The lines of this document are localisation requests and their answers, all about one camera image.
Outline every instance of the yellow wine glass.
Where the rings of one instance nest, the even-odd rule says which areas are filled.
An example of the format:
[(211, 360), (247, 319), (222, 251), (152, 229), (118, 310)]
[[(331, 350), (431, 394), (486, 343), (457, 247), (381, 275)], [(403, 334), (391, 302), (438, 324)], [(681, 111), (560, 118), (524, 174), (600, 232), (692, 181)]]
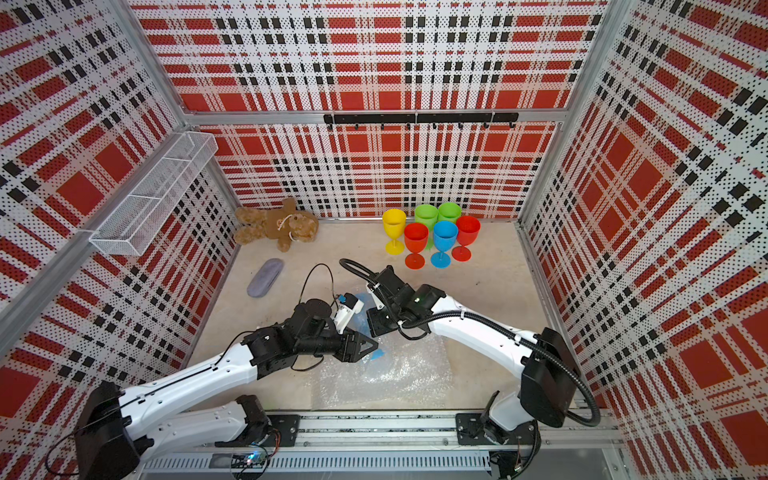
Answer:
[(406, 229), (406, 212), (399, 208), (392, 208), (384, 212), (382, 217), (384, 222), (384, 231), (387, 237), (392, 241), (386, 244), (386, 252), (390, 255), (399, 255), (406, 249), (406, 246), (397, 239), (402, 235), (402, 232)]

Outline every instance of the blue wine glass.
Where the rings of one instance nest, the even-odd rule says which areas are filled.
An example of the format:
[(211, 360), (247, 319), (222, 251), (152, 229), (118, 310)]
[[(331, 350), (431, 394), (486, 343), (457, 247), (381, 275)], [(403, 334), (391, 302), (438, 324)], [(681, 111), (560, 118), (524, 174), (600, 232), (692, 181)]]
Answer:
[(443, 220), (435, 224), (432, 230), (435, 248), (438, 250), (438, 253), (432, 255), (432, 265), (435, 268), (446, 268), (451, 264), (451, 256), (446, 255), (445, 252), (453, 247), (457, 235), (458, 227), (455, 223)]

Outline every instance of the floor surface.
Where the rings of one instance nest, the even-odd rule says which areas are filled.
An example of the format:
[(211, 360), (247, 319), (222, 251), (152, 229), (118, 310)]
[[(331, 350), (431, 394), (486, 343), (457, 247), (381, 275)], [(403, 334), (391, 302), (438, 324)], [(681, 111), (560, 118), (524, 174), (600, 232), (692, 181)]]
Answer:
[[(384, 251), (387, 240), (379, 222), (322, 222), (315, 242), (294, 242), (287, 253), (281, 253), (274, 240), (258, 240), (241, 247), (189, 365), (223, 351), (238, 332), (284, 321), (292, 313), (304, 279), (316, 263), (326, 263), (333, 270), (336, 294), (364, 291), (363, 281), (339, 265), (343, 257), (374, 271), (390, 264), (414, 289), (422, 283), (436, 286), (467, 307), (499, 322), (535, 332), (547, 326), (513, 223), (483, 223), (477, 241), (470, 246), (472, 259), (466, 263), (453, 261), (445, 270), (437, 270), (429, 263), (428, 252), (424, 252), (426, 266), (410, 270), (404, 263), (408, 252), (397, 257), (388, 255)], [(275, 257), (282, 259), (285, 267), (272, 289), (263, 298), (249, 297), (246, 287), (253, 275), (266, 260)], [(315, 270), (306, 285), (303, 299), (310, 298), (332, 300), (328, 272), (323, 267)], [(497, 389), (504, 392), (515, 387), (517, 380), (482, 354), (451, 339), (445, 340), (445, 348), (453, 372), (453, 387), (441, 408), (481, 409)], [(299, 358), (296, 367), (313, 362), (312, 357)], [(281, 370), (213, 397), (195, 409), (221, 405), (242, 394), (257, 395), (267, 410), (311, 409), (310, 375), (311, 372)], [(430, 409), (436, 406), (426, 401), (390, 400), (352, 403), (343, 408)]]

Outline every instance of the white wire basket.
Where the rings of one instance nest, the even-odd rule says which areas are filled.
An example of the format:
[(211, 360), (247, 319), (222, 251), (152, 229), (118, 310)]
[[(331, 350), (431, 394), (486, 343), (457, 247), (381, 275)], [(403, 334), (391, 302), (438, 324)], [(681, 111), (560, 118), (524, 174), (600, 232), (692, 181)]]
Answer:
[(106, 255), (140, 256), (217, 150), (212, 134), (187, 131), (91, 235)]

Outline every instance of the perforated panel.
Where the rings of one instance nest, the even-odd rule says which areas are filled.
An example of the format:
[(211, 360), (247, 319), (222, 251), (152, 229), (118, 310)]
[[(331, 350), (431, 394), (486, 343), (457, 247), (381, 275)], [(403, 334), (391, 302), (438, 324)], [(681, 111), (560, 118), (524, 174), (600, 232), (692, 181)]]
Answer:
[[(146, 382), (190, 355), (233, 255), (236, 221), (215, 188), (204, 170), (143, 256), (92, 255), (2, 360), (0, 477), (46, 478), (45, 452), (101, 381)], [(74, 442), (51, 460), (76, 470)]]
[(0, 309), (175, 123), (102, 2), (0, 12)]
[(767, 15), (634, 2), (526, 226), (648, 478), (768, 475)]
[(607, 4), (129, 3), (191, 111), (563, 107)]
[(536, 175), (551, 123), (216, 125), (216, 159), (240, 201), (276, 207), (295, 197), (322, 217), (412, 211), (455, 201), (465, 213), (514, 218)]

